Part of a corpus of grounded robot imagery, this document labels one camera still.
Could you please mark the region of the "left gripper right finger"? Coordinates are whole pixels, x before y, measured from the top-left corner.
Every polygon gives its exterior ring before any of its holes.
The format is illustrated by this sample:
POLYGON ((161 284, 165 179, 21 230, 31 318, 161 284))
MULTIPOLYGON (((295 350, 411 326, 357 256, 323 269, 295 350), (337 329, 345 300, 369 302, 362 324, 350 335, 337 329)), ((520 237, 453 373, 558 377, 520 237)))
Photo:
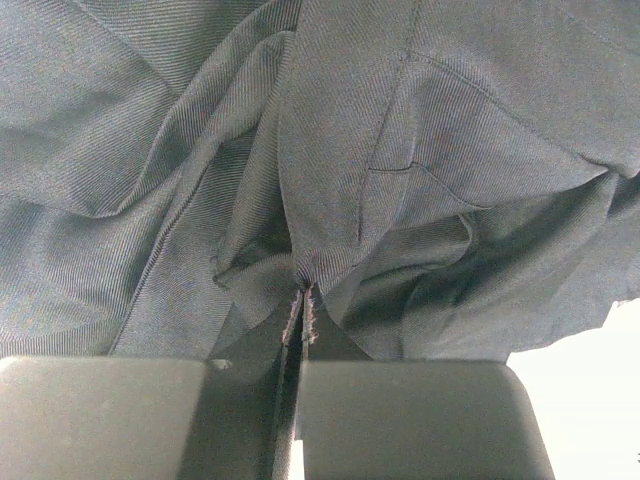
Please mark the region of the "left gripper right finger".
POLYGON ((308 479, 551 479, 524 385, 488 361, 376 361, 304 294, 296 438, 308 479))

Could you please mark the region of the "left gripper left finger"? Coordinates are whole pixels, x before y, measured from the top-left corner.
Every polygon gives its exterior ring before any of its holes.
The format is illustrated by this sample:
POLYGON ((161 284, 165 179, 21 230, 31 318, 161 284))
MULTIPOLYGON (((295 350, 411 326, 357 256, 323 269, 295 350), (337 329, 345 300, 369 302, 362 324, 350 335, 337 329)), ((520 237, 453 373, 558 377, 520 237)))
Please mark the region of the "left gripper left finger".
POLYGON ((303 298, 213 358, 1 362, 5 479, 299 479, 303 298))

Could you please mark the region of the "black pleated skirt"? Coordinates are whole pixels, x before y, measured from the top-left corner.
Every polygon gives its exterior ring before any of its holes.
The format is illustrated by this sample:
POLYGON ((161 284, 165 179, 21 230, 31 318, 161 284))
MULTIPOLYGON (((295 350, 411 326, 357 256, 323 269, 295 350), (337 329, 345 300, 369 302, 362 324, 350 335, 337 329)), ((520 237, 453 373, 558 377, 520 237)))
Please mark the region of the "black pleated skirt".
POLYGON ((2 3, 3 355, 203 359, 311 286, 381 359, 637 298, 638 3, 2 3))

